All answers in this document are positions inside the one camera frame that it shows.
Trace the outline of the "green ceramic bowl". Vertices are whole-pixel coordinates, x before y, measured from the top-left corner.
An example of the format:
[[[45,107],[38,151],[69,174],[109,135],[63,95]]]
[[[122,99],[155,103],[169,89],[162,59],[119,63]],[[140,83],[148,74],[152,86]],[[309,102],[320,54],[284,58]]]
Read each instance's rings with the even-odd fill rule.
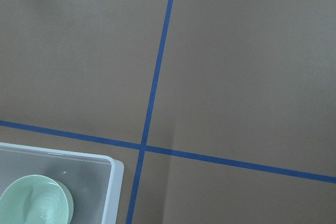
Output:
[[[70,223],[73,211],[69,189],[43,175],[19,178],[1,195],[1,223]]]

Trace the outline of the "clear plastic bin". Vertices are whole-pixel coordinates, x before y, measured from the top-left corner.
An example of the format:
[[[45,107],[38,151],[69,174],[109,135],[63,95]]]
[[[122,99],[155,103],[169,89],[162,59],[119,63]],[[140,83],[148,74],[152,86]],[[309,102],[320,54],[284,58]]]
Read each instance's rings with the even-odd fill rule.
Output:
[[[1,192],[27,175],[55,179],[72,195],[71,223],[115,223],[123,171],[109,156],[1,143]]]

